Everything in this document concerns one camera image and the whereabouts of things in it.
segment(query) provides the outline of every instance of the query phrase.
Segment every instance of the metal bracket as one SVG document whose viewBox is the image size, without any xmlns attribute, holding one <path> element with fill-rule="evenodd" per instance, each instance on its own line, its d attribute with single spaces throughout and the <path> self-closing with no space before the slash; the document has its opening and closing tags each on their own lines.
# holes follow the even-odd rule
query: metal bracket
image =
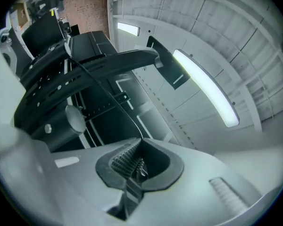
<svg viewBox="0 0 283 226">
<path fill-rule="evenodd" d="M 121 105 L 122 103 L 130 100 L 129 96 L 127 95 L 127 93 L 124 91 L 120 94 L 117 94 L 115 96 L 113 96 L 114 99 Z M 101 103 L 100 105 L 97 105 L 91 109 L 85 109 L 82 110 L 82 114 L 85 118 L 85 121 L 89 121 L 99 115 L 102 115 L 103 113 L 110 111 L 111 109 L 113 109 L 114 107 L 116 107 L 111 99 L 108 99 L 106 101 L 104 101 L 103 103 Z"/>
</svg>

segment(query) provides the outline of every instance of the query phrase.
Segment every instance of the ceiling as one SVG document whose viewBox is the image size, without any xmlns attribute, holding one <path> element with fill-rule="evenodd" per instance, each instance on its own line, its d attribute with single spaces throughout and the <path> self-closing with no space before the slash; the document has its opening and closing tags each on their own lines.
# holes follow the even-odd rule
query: ceiling
<svg viewBox="0 0 283 226">
<path fill-rule="evenodd" d="M 214 153 L 220 138 L 243 128 L 263 133 L 264 121 L 283 111 L 283 17 L 270 0 L 108 0 L 108 22 L 119 52 L 146 46 L 152 35 L 171 53 L 192 55 L 228 95 L 240 118 L 233 128 L 191 79 L 174 90 L 154 65 L 134 70 L 186 146 Z"/>
</svg>

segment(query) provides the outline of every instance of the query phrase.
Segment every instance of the bolt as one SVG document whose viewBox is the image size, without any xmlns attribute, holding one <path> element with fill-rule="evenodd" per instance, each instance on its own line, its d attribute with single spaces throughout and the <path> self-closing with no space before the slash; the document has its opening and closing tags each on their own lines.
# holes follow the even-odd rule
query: bolt
<svg viewBox="0 0 283 226">
<path fill-rule="evenodd" d="M 51 128 L 51 125 L 50 125 L 50 124 L 46 124 L 45 127 L 44 127 L 44 129 L 45 129 L 45 133 L 46 133 L 46 134 L 50 134 L 51 131 L 52 131 L 52 128 Z"/>
</svg>

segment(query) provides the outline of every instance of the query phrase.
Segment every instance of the ribbed vent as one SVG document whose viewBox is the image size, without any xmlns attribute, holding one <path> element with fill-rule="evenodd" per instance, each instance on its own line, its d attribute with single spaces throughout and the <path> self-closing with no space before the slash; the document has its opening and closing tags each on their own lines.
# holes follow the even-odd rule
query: ribbed vent
<svg viewBox="0 0 283 226">
<path fill-rule="evenodd" d="M 233 216 L 238 216 L 248 209 L 242 198 L 222 178 L 212 179 L 210 184 Z"/>
<path fill-rule="evenodd" d="M 125 179 L 132 175 L 140 161 L 138 145 L 139 143 L 133 144 L 112 159 L 111 168 Z"/>
</svg>

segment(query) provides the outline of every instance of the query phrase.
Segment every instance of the floor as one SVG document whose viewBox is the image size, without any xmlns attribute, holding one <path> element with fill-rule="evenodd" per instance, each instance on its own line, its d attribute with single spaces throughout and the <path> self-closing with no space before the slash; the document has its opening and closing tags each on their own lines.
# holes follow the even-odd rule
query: floor
<svg viewBox="0 0 283 226">
<path fill-rule="evenodd" d="M 77 24 L 80 33 L 102 30 L 109 37 L 107 0 L 64 0 L 64 8 L 59 17 Z"/>
</svg>

